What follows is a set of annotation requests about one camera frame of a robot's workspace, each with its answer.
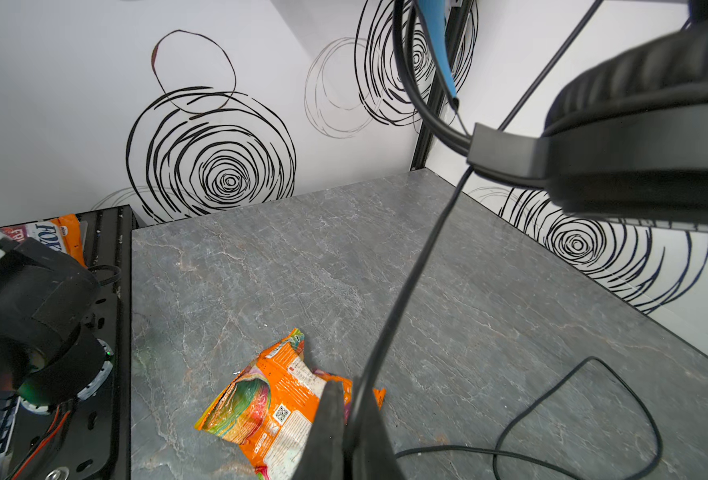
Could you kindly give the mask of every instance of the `screw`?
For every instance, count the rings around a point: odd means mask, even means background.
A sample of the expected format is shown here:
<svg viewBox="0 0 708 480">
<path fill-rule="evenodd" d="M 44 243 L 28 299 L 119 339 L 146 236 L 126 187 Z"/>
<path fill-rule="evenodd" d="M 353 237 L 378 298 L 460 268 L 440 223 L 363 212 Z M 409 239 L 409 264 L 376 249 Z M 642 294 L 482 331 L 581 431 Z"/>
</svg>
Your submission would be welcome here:
<svg viewBox="0 0 708 480">
<path fill-rule="evenodd" d="M 66 480 L 68 478 L 68 467 L 58 467 L 44 477 L 44 480 Z"/>
</svg>

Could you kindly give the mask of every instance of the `marble countertop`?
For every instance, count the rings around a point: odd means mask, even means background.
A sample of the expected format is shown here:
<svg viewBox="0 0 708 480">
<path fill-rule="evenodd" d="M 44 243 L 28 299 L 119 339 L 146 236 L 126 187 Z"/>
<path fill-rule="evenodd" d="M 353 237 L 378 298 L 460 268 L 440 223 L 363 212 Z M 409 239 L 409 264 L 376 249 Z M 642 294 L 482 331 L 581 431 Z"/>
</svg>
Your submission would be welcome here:
<svg viewBox="0 0 708 480">
<path fill-rule="evenodd" d="M 306 361 L 357 376 L 452 186 L 429 170 L 132 232 L 132 477 L 254 478 L 239 449 L 193 424 L 234 373 L 294 327 Z M 586 356 L 655 417 L 648 478 L 708 478 L 708 358 L 462 196 L 377 387 L 396 450 L 493 447 L 503 427 Z M 588 478 L 653 455 L 634 400 L 579 372 L 503 447 Z M 491 459 L 400 460 L 408 478 L 493 478 Z M 502 458 L 502 478 L 563 478 Z"/>
</svg>

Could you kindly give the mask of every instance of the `snack bag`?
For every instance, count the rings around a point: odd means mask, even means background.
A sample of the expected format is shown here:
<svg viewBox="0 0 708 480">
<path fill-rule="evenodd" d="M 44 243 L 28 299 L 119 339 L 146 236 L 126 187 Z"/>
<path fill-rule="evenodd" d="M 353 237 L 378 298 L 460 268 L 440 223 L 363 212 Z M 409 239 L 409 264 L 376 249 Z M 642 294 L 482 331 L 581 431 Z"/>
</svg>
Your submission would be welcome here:
<svg viewBox="0 0 708 480">
<path fill-rule="evenodd" d="M 84 264 L 84 253 L 82 248 L 82 234 L 79 220 L 76 215 L 65 215 L 32 222 L 31 224 L 2 226 L 0 232 L 9 238 L 22 242 L 27 237 L 37 240 L 57 252 L 71 255 L 82 266 Z"/>
<path fill-rule="evenodd" d="M 262 480 L 290 480 L 300 461 L 328 380 L 343 383 L 349 417 L 351 380 L 303 363 L 303 333 L 289 336 L 261 352 L 210 404 L 197 430 L 239 445 Z M 375 390 L 378 408 L 385 389 Z"/>
</svg>

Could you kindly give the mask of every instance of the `barcode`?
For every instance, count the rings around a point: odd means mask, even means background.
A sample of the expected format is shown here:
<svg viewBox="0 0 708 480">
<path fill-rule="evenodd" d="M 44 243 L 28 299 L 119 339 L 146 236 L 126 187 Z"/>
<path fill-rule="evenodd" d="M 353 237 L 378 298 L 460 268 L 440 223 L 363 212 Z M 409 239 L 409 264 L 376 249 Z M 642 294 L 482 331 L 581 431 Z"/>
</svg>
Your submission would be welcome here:
<svg viewBox="0 0 708 480">
<path fill-rule="evenodd" d="M 276 412 L 274 412 L 274 420 L 279 422 L 279 425 L 284 425 L 287 417 L 290 416 L 290 411 L 283 404 L 276 407 Z"/>
</svg>

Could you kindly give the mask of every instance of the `ear cushion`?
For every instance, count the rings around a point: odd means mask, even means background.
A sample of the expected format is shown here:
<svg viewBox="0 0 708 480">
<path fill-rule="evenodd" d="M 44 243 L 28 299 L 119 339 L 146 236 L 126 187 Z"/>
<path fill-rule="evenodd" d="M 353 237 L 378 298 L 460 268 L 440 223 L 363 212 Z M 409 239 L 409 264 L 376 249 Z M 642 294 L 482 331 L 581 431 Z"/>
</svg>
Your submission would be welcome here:
<svg viewBox="0 0 708 480">
<path fill-rule="evenodd" d="M 708 22 L 633 48 L 565 86 L 544 136 L 597 120 L 708 103 Z"/>
</svg>

